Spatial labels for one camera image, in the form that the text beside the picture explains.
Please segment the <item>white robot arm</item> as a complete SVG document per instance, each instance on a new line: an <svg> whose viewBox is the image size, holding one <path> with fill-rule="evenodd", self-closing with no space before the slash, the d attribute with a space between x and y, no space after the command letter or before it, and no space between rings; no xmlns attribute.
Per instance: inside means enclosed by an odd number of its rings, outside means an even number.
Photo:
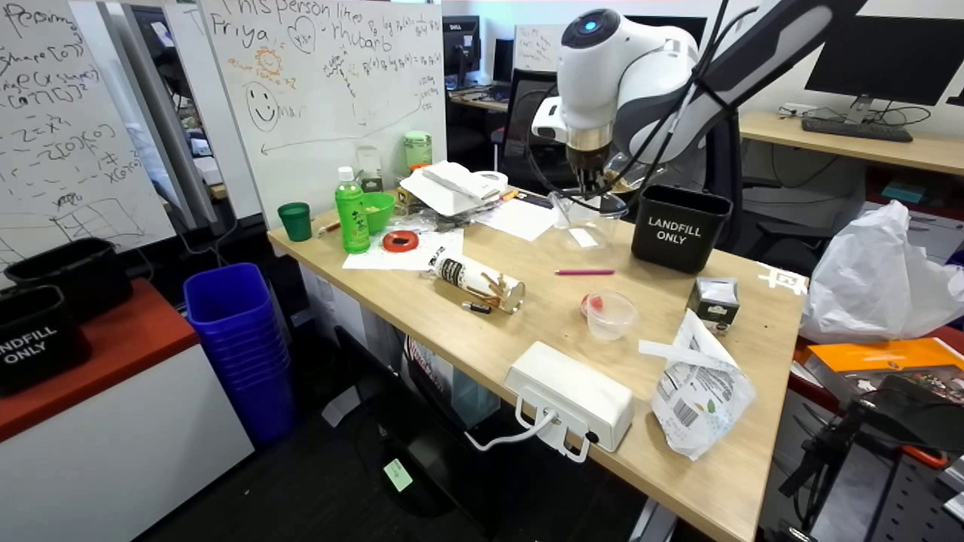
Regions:
<svg viewBox="0 0 964 542"><path fill-rule="evenodd" d="M719 4L706 41L613 8L581 11L561 32L558 93L539 101L529 136L565 148L587 195L644 183L862 8L863 0L773 0L762 11Z"/></svg>

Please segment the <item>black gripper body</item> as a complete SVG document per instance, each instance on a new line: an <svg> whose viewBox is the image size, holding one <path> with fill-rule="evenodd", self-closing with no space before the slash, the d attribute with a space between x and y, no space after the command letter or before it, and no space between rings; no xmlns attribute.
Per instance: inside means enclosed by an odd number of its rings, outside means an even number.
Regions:
<svg viewBox="0 0 964 542"><path fill-rule="evenodd" d="M565 149L579 195L613 195L623 189L627 155L612 148Z"/></svg>

